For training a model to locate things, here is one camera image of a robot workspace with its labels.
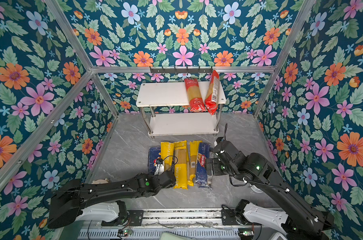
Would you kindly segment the yellow wholewheat spaghetti bag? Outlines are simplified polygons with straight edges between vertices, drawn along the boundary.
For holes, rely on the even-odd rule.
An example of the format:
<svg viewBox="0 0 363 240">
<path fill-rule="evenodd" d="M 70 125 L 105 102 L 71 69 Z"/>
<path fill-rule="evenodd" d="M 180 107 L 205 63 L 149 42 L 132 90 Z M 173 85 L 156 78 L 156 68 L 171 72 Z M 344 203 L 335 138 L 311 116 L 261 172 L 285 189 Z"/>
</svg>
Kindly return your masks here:
<svg viewBox="0 0 363 240">
<path fill-rule="evenodd" d="M 173 164 L 174 143 L 161 142 L 160 156 L 163 159 L 164 171 L 169 171 Z"/>
</svg>

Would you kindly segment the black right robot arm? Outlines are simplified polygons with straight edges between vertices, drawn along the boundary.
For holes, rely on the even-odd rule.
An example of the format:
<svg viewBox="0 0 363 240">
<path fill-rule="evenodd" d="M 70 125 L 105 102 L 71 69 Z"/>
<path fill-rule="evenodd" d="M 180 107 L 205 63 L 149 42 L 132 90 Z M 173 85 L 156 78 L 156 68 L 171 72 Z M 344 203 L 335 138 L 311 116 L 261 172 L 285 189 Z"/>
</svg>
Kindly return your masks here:
<svg viewBox="0 0 363 240">
<path fill-rule="evenodd" d="M 227 210 L 240 225 L 260 224 L 285 235 L 288 240 L 326 240 L 325 231 L 334 228 L 334 217 L 308 204 L 280 175 L 274 165 L 259 153 L 244 155 L 225 137 L 219 137 L 212 149 L 215 176 L 250 184 L 273 199 L 281 211 L 263 208 L 241 200 Z"/>
</svg>

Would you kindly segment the red-ended spaghetti bag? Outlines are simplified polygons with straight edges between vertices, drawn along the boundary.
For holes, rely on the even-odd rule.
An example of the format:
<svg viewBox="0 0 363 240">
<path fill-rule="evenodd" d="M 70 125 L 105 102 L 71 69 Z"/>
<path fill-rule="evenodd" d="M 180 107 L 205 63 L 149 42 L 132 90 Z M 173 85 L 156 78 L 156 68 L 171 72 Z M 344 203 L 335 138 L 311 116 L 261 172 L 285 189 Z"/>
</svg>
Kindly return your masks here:
<svg viewBox="0 0 363 240">
<path fill-rule="evenodd" d="M 217 71 L 212 71 L 208 91 L 204 100 L 206 110 L 212 116 L 216 113 L 218 108 L 219 86 L 219 74 L 217 73 Z"/>
</svg>

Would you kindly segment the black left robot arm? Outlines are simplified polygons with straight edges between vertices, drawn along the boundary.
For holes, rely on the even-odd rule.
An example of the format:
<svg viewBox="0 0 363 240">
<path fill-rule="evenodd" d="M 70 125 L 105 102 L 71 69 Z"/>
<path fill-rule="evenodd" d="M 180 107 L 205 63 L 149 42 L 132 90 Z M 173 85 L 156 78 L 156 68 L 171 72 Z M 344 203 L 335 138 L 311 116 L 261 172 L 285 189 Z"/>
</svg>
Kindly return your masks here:
<svg viewBox="0 0 363 240">
<path fill-rule="evenodd" d="M 176 184 L 171 171 L 160 175 L 138 174 L 107 184 L 71 180 L 52 194 L 47 227 L 59 229 L 77 221 L 104 221 L 123 225 L 128 220 L 124 199 L 148 198 Z"/>
</svg>

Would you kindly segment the yellow Pastatime spaghetti bag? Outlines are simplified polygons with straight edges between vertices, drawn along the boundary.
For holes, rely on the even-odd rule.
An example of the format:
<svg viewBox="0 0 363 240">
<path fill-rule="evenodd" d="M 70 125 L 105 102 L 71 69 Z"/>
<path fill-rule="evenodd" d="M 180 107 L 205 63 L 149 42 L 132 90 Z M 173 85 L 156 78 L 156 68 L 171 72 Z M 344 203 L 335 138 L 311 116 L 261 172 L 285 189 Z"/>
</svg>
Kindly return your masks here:
<svg viewBox="0 0 363 240">
<path fill-rule="evenodd" d="M 174 176 L 176 179 L 175 189 L 188 189 L 188 180 L 187 180 L 187 163 L 188 163 L 188 151 L 187 151 L 187 141 L 181 141 L 174 143 L 174 151 L 173 154 L 175 156 L 174 161 Z"/>
</svg>

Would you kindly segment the red Barilla spaghetti bag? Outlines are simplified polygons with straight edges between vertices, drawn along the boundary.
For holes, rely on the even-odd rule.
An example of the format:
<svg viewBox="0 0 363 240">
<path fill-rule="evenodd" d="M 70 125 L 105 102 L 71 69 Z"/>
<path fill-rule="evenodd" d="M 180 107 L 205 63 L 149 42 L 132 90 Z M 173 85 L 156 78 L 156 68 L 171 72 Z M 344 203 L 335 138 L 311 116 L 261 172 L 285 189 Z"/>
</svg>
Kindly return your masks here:
<svg viewBox="0 0 363 240">
<path fill-rule="evenodd" d="M 194 113 L 205 112 L 205 105 L 201 96 L 197 79 L 185 79 L 185 88 L 190 110 Z"/>
</svg>

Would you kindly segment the blue Barilla spaghetti bag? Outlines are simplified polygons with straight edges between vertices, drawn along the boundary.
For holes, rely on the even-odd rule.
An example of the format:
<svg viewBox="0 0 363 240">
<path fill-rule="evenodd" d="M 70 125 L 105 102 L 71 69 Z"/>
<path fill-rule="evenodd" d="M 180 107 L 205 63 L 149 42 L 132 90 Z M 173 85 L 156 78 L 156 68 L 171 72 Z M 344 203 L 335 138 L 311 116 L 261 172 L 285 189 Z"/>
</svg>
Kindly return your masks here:
<svg viewBox="0 0 363 240">
<path fill-rule="evenodd" d="M 195 184 L 199 188 L 207 188 L 208 187 L 208 174 L 206 170 L 207 160 L 210 155 L 210 145 L 207 143 L 199 143 L 198 152 L 197 152 L 197 160 L 195 167 Z"/>
</svg>

